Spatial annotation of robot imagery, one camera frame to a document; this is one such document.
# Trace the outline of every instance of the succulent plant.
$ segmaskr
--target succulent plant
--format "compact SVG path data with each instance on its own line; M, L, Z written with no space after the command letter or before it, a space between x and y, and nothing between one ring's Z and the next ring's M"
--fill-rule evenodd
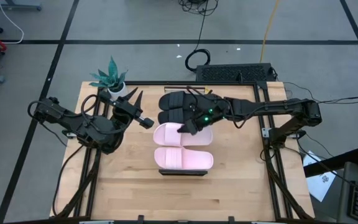
M90 85L95 86L95 87L109 88L110 91L118 92L123 87L125 75L128 72L128 70L126 72L122 72L120 74L120 76L118 77L117 65L111 57L110 64L109 64L109 75L107 75L106 73L102 72L99 69L98 69L98 72L99 72L99 75L97 75L95 73L91 73L91 75L95 79L99 80L99 82L98 83L93 82L93 83L90 83Z

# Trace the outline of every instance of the yellow cable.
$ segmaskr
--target yellow cable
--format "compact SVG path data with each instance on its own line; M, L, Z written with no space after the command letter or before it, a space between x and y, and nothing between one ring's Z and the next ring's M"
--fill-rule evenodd
M280 0L276 0L276 3L275 3L275 5L274 5L273 12L272 12L272 14L270 15L270 19L268 20L268 25L267 25L266 32L265 32L264 41L263 41L263 43L262 43L262 52L260 53L259 63L262 63L262 59L263 59L263 57L264 57L264 50L265 50L265 42L266 42L266 38L267 38L267 33L269 32L269 29L270 29L270 27L272 26L274 14L276 13L277 6L278 6L278 3L279 3L279 2L280 2Z

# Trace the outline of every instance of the black cable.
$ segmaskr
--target black cable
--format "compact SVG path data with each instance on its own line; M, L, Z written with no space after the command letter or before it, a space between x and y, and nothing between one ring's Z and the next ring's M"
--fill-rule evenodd
M84 147L84 145L81 145L75 152L73 152L73 154L66 159L66 161L65 161L65 162L63 163L63 165L62 165L62 168L60 169L59 176L58 176L58 179L57 179L57 185L56 185L56 189L55 189L55 195L53 196L53 203L52 203L52 212L53 212L53 214L54 214L55 216L57 216L57 212L56 212L56 208L55 208L56 196L57 196L57 192L59 191L60 179L61 179L61 177L62 177L63 170L64 170L65 166L67 165L67 162L68 162L73 156L75 156L75 154L77 154L82 147Z
M92 127L94 127L94 129L95 129L98 133L100 133L100 134L117 134L117 133L124 132L124 131L128 128L128 126L129 126L130 123L131 123L131 117L130 117L128 114L122 114L122 113L117 113L117 112L115 112L115 113L116 113L117 115L119 115L119 116L125 116L125 117L128 119L128 123L126 123L123 127L121 127L121 128L118 129L118 130L114 130L114 131L102 131L102 130L100 130L100 129L97 127L97 125L95 125L95 124L92 122L92 120L89 119L89 117L86 115L86 111L84 110L84 107L85 107L86 102L87 102L90 98L92 98L92 97L96 97L96 98L97 98L98 96L95 95L95 94L89 95L89 96L87 96L87 97L84 99L84 101L83 101L82 104L81 104L81 114L82 114L82 117L84 117L85 122L87 122L88 124L92 125Z
M67 147L67 145L63 142L63 140L51 129L49 129L48 127L46 127L44 124L41 124L42 127L44 127L47 131L49 131L50 133L52 133L53 135L56 136L56 138L60 141L60 143L62 143L65 147Z
M298 153L299 156L302 157L302 154L301 154L299 151L297 151L297 150L295 150L295 149L291 149L291 148L286 147L286 146L284 146L284 148L285 148L285 149L289 149L289 150L291 150L291 151L294 151L294 152ZM320 158L322 158L322 159L327 159L327 158L325 158L325 157L323 157L323 156L319 156L319 155L316 155L316 154L315 154L315 156L320 157Z
M48 106L46 103L42 102L42 101L33 101L29 104L29 106L27 107L27 114L34 120L38 121L34 115L31 114L31 106L36 104L36 103L40 103L43 104L45 106ZM55 108L50 107L51 109L55 110L56 112L60 113L58 110L56 110ZM56 136L56 138L60 141L60 143L62 143L65 147L67 147L67 145L63 142L63 140L59 137L58 134L56 134L54 131L52 131L51 129L49 129L48 127L46 127L44 124L40 123L38 121L39 124L41 124L42 127L44 127L47 131L49 131L50 133L52 133L54 136Z
M321 165L324 169L326 169L328 172L334 174L336 177L342 179L343 181L345 181L346 183L350 184L351 186L353 186L353 187L358 187L358 185L353 184L352 182L350 182L350 181L346 180L345 178L341 177L340 175L336 174L333 170L331 170L330 168L328 168L325 164L323 164L322 162L320 162L319 160L317 160L316 158L314 158L312 155L310 155L308 152L306 152L306 151L302 148L302 146L301 146L301 144L299 143L299 140L298 140L298 139L297 139L296 141L298 142L299 148L300 148L300 150L301 150L302 152L304 152L306 155L310 156L314 161L316 161L318 164L320 164L320 165Z
M262 154L263 154L264 152L265 152L265 149L262 149L261 152L260 152L260 154L259 154L259 158L260 158L260 160L266 162L267 159L262 158ZM273 149L273 155L271 155L271 156L269 157L269 160L273 159L273 157L274 157L275 155L276 155L276 150Z
M203 0L203 1L206 1L206 6L205 8L208 7L208 2L209 0ZM200 40L201 40L201 34L203 32L203 27L204 27L204 21L205 21L205 16L206 16L206 13L204 13L203 15L203 22L201 23L201 29L200 29L200 34L198 36L198 41L197 41L197 45L196 45L196 48L193 50L192 53L190 53L187 57L186 57L186 60L185 60L185 66L188 70L192 71L192 72L196 72L197 71L197 68L191 68L189 66L189 59L191 58L191 56L193 56L194 54L197 54L197 53L204 53L207 57L206 59L206 62L204 65L209 65L209 63L211 62L211 54L208 50L206 49L198 49L198 45L200 44Z
M317 141L317 140L313 139L312 137L310 137L310 136L308 135L308 133L306 133L306 136L308 136L308 137L310 138L310 140L316 142L316 143L319 144L321 147L323 147L323 148L326 150L326 152L327 152L331 157L334 157L334 156L328 151L328 149L327 149L325 146L323 146L323 144L321 144L319 141Z
M184 12L200 14L202 16L210 16L218 7L219 0L215 0L216 5L211 9L208 9L207 6L205 6L205 8L202 8L203 4L206 2L207 0L178 0L179 5Z
M354 103L358 103L358 101L356 101L356 102L348 102L348 103L338 103L338 101L342 101L342 100L355 100L355 99L358 99L358 96L340 98L340 99L335 99L335 100L324 100L324 101L317 100L316 98L314 98L313 94L311 93L311 91L308 88L298 86L297 84L292 83L292 82L283 82L283 83L288 83L288 84L291 84L291 85L295 85L296 87L298 87L298 88L300 88L302 90L308 91L309 94L310 94L310 97L313 100L315 100L317 103L326 103L326 104L354 104Z

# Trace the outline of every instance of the white paper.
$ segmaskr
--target white paper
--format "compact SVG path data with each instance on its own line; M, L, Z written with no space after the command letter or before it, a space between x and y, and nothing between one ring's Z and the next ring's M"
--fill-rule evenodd
M311 151L309 151L308 153L316 160L321 161L321 159L315 156ZM303 166L314 164L315 162L316 161L308 155L303 158ZM329 187L334 182L334 178L335 175L331 172L326 172L320 175L316 175L314 177L307 178L306 181L308 182L309 193L317 200L322 202L328 192Z

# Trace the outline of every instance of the potted plant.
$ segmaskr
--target potted plant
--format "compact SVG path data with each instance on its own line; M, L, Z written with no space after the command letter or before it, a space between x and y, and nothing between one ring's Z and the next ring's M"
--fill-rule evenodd
M101 70L98 69L99 75L95 73L91 73L91 75L99 80L98 83L93 82L90 83L91 86L106 88L110 93L112 99L117 99L118 96L127 95L127 87L125 85L125 75L128 71L122 72L118 77L118 69L114 60L110 59L109 64L109 75L105 74Z

